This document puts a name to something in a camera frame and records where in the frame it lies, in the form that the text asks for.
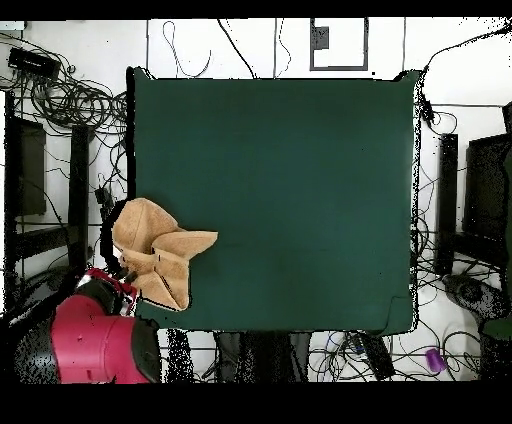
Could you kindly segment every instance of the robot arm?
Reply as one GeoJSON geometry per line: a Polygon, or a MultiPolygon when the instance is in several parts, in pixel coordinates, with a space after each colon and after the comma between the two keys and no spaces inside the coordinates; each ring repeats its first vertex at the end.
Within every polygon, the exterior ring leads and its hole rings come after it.
{"type": "Polygon", "coordinates": [[[136,291],[98,269],[37,323],[16,347],[15,371],[25,383],[160,382],[157,327],[124,316],[136,291]]]}

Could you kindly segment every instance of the black monitor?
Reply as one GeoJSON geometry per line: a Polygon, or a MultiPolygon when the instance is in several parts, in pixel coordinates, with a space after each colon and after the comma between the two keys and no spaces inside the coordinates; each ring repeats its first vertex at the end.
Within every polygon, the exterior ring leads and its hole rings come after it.
{"type": "Polygon", "coordinates": [[[512,134],[481,138],[467,149],[466,195],[462,230],[502,241],[505,236],[508,176],[504,162],[511,154],[512,134]]]}

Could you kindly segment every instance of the tan cloth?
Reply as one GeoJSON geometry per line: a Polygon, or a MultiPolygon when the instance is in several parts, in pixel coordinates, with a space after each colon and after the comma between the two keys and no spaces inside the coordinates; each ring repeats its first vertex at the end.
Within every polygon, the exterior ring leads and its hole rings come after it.
{"type": "Polygon", "coordinates": [[[142,298],[182,311],[189,305],[189,261],[217,240],[216,232],[186,231],[147,199],[126,202],[112,228],[119,261],[137,273],[142,298]]]}

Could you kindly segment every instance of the green surface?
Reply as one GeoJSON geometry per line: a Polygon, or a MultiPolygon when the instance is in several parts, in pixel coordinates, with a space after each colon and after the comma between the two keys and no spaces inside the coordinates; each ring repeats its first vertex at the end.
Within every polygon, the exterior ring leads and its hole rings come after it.
{"type": "Polygon", "coordinates": [[[137,197],[219,232],[191,261],[192,330],[408,331],[416,73],[150,80],[135,69],[137,197]]]}
{"type": "MultiPolygon", "coordinates": [[[[509,152],[504,162],[505,172],[507,173],[509,185],[512,181],[512,152],[509,152]]],[[[507,227],[505,230],[505,242],[507,252],[512,252],[512,195],[509,187],[508,194],[508,212],[507,212],[507,227]]],[[[512,299],[512,258],[509,254],[509,261],[507,266],[507,292],[508,296],[512,299]]],[[[482,332],[497,340],[512,340],[512,315],[505,318],[495,319],[488,321],[484,324],[482,332]]]]}

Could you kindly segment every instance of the purple object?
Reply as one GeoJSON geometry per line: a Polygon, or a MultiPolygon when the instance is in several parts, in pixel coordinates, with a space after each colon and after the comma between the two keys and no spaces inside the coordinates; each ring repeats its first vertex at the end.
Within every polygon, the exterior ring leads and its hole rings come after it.
{"type": "Polygon", "coordinates": [[[441,354],[438,349],[429,349],[425,353],[427,357],[427,364],[432,372],[441,372],[446,369],[446,364],[441,358],[441,354]]]}

